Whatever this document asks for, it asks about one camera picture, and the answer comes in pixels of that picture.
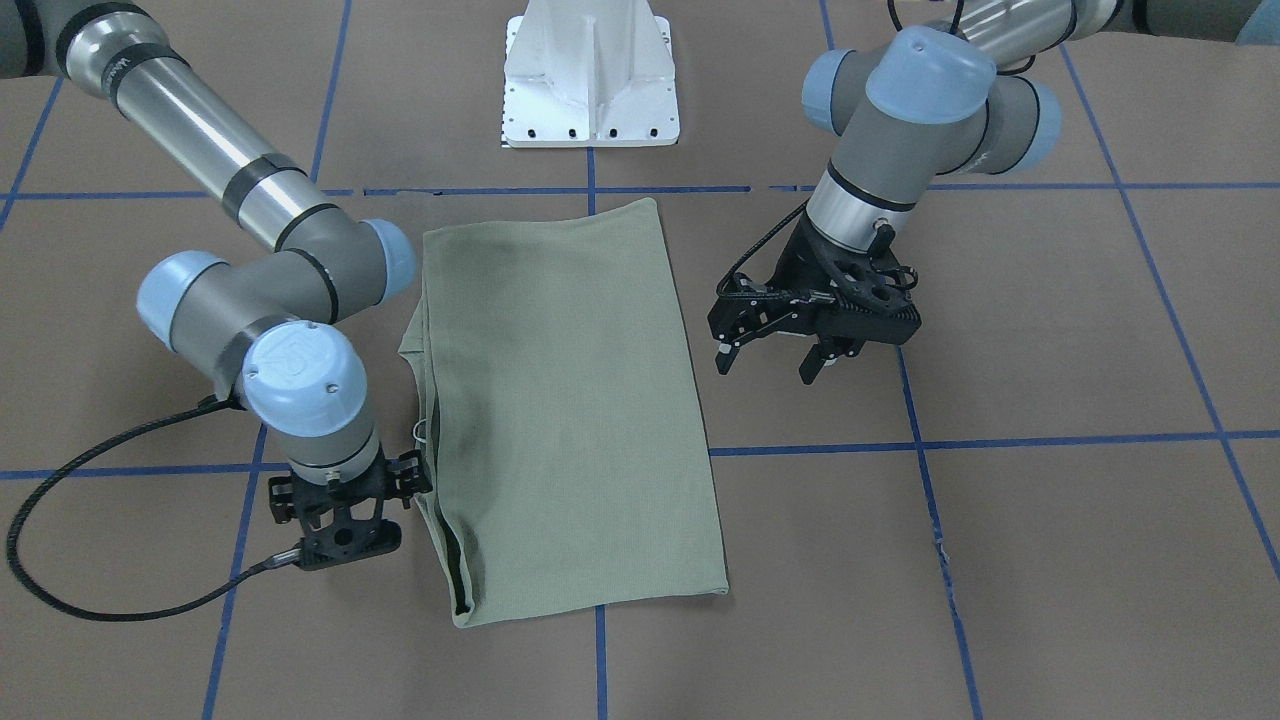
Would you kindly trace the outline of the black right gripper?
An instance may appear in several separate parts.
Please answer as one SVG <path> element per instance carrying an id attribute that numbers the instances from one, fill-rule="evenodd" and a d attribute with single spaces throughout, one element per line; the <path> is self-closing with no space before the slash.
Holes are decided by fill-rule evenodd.
<path id="1" fill-rule="evenodd" d="M 390 553 L 399 548 L 401 527 L 383 516 L 387 500 L 404 509 L 416 493 L 433 488 L 420 450 L 394 460 L 379 454 L 366 471 L 349 480 L 317 486 L 296 473 L 268 483 L 271 516 L 278 524 L 296 519 L 302 538 L 293 548 L 266 560 L 266 569 L 297 566 L 305 571 Z"/>

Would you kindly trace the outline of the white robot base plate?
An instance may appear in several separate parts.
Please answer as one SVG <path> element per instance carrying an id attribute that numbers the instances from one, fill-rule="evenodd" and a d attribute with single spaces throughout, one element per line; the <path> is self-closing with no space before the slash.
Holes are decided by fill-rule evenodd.
<path id="1" fill-rule="evenodd" d="M 648 1 L 530 1 L 506 23 L 509 149 L 671 146 L 681 133 L 669 22 Z"/>

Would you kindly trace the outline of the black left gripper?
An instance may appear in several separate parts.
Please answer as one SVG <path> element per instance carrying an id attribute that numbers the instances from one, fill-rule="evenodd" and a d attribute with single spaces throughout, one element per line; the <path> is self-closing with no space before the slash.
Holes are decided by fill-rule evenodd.
<path id="1" fill-rule="evenodd" d="M 791 234 L 764 283 L 741 268 L 782 229 Z M 805 386 L 850 354 L 851 345 L 902 345 L 922 327 L 911 291 L 918 274 L 896 259 L 890 246 L 896 229 L 884 219 L 873 222 L 870 249 L 847 250 L 826 238 L 806 215 L 788 215 L 756 241 L 716 287 L 708 314 L 710 333 L 719 343 L 716 370 L 727 375 L 741 345 L 776 332 L 815 336 L 799 366 Z"/>

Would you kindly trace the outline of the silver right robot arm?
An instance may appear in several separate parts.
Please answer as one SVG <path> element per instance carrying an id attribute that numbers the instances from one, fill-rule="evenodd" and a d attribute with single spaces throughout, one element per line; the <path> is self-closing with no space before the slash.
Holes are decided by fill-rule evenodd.
<path id="1" fill-rule="evenodd" d="M 384 518 L 425 487 L 412 454 L 389 457 L 365 365 L 339 323 L 407 290 L 419 272 L 397 225 L 358 222 L 205 83 L 131 1 L 5 1 L 3 77 L 49 76 L 146 133 L 266 252 L 234 263 L 189 250 L 161 260 L 136 307 L 224 404 L 266 427 L 289 470 L 271 515 L 297 521 L 274 566 L 317 570 L 397 550 Z"/>

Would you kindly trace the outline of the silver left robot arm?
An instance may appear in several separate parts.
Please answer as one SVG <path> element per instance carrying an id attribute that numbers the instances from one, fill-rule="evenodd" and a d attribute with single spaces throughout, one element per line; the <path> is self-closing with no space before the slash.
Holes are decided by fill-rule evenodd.
<path id="1" fill-rule="evenodd" d="M 783 224 L 771 278 L 740 265 L 708 314 L 716 366 L 773 333 L 812 336 L 799 375 L 922 325 L 916 272 L 891 249 L 933 178 L 998 176 L 1042 161 L 1061 132 L 1055 94 L 1028 61 L 1101 32 L 1277 44 L 1275 1 L 960 1 L 950 18 L 901 28 L 872 53 L 828 51 L 803 87 L 810 123 L 838 137 L 813 195 Z"/>

